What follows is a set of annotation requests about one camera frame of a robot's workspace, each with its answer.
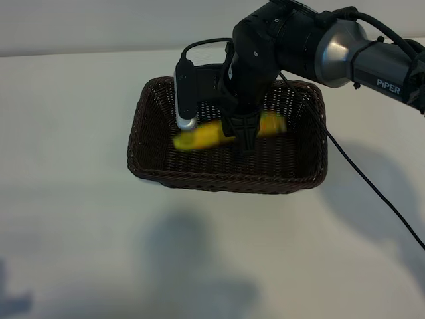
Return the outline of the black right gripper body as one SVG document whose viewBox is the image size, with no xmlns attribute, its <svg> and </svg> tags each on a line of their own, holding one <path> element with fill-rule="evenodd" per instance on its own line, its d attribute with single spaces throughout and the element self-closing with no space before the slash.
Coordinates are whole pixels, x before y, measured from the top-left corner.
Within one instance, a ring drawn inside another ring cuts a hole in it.
<svg viewBox="0 0 425 319">
<path fill-rule="evenodd" d="M 275 79 L 275 56 L 228 54 L 218 81 L 218 107 L 222 115 L 255 112 Z"/>
</svg>

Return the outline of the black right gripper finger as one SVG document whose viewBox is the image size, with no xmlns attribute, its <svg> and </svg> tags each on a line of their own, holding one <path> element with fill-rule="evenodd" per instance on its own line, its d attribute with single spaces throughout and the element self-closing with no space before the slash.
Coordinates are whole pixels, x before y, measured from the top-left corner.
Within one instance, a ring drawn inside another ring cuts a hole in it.
<svg viewBox="0 0 425 319">
<path fill-rule="evenodd" d="M 235 137 L 233 120 L 234 118 L 229 116 L 223 116 L 221 118 L 222 131 L 225 137 Z"/>
<path fill-rule="evenodd" d="M 243 152 L 254 151 L 259 128 L 259 114 L 247 114 L 232 117 L 232 130 Z"/>
</svg>

